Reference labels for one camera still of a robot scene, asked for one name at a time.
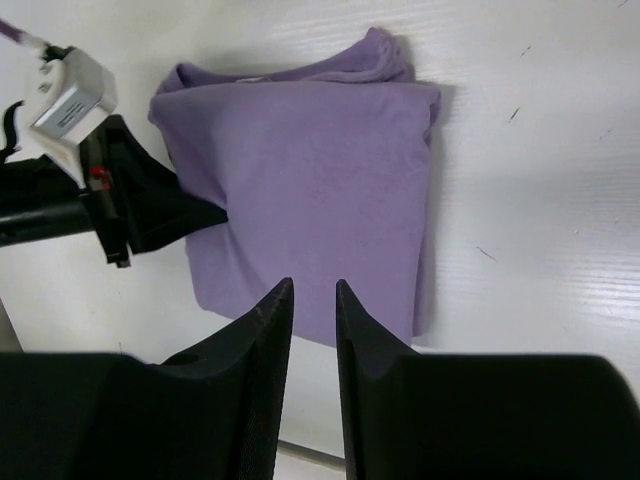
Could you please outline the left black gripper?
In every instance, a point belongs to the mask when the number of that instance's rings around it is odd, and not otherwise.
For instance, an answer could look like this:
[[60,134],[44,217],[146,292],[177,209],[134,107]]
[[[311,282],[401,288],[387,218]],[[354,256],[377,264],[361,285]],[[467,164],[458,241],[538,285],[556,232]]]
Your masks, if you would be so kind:
[[[9,162],[18,153],[16,114],[2,117],[1,245],[3,247],[95,232],[109,263],[130,265],[126,236],[100,206],[100,195],[81,188],[48,156]],[[174,172],[136,140],[120,115],[107,119],[111,192],[134,253],[160,250],[183,237],[228,221],[218,205],[184,191]]]

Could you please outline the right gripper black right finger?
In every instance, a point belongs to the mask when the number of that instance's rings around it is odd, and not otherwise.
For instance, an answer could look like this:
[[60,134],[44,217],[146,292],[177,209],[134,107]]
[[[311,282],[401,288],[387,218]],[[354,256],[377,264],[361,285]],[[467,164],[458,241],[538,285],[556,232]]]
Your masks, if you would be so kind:
[[351,479],[635,479],[639,406],[584,354],[419,353],[336,287]]

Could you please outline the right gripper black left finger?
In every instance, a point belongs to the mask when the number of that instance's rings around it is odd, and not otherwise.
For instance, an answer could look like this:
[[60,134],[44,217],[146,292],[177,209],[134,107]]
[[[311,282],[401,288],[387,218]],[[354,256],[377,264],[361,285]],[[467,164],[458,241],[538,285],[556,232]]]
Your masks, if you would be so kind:
[[124,354],[5,353],[5,479],[270,479],[294,285],[147,364]]

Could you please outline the purple t-shirt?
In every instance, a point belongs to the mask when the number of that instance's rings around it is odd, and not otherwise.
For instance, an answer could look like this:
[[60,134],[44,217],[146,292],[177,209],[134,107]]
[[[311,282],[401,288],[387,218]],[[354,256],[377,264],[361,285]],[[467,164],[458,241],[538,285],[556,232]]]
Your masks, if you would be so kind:
[[181,187],[228,216],[186,239],[199,306],[234,318],[289,277],[295,334],[332,346],[345,280],[395,336],[418,335],[440,102],[376,28],[330,58],[263,77],[176,65],[150,121]]

